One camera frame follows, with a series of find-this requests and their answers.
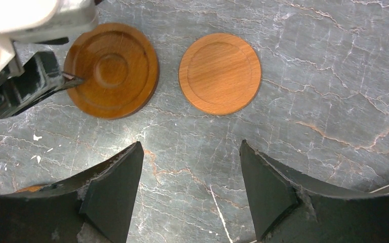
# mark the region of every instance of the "white robot part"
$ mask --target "white robot part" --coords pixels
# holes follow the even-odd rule
[[[13,41],[59,39],[97,24],[93,0],[0,0],[0,71],[16,56]]]

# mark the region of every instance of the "wooden plate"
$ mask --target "wooden plate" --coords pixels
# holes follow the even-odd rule
[[[151,43],[137,29],[119,23],[101,24],[76,39],[64,70],[85,80],[68,90],[75,105],[108,119],[140,110],[154,94],[159,77]]]
[[[193,43],[179,68],[181,89],[197,109],[214,115],[234,113],[256,96],[260,87],[259,59],[243,39],[210,34]]]

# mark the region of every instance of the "marble surface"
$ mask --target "marble surface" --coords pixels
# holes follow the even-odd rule
[[[160,81],[119,120],[83,114],[66,93],[0,121],[0,194],[67,178],[134,141],[145,149],[128,242],[255,239],[239,161],[243,139],[315,178],[370,191],[389,183],[389,0],[108,0],[100,22],[144,32]],[[179,61],[196,39],[236,34],[262,64],[253,102],[228,116],[184,98]],[[71,41],[79,33],[71,36]],[[18,45],[26,61],[70,44]]]

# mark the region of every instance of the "gray marble tabletop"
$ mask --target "gray marble tabletop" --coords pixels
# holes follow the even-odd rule
[[[243,139],[315,178],[370,191],[389,183],[389,0],[108,0],[100,22],[141,30],[160,61],[151,101],[102,120],[57,94],[0,121],[0,194],[55,182],[134,141],[145,149],[128,242],[255,239],[239,161]],[[257,52],[262,82],[243,110],[212,116],[178,84],[184,51],[233,33]],[[71,42],[79,33],[70,36]],[[18,45],[26,61],[70,47]]]

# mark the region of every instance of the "white line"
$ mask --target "white line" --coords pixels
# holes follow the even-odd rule
[[[227,238],[229,238],[230,243],[234,243],[232,238],[230,238],[229,231],[226,228],[226,221],[224,220],[223,215],[221,214],[220,208],[218,207],[217,200],[215,199],[214,192],[212,191],[211,185],[209,185],[209,189],[211,190],[212,198],[214,199],[215,205],[217,206],[218,216],[220,216],[221,222],[223,223],[224,230],[226,231]]]

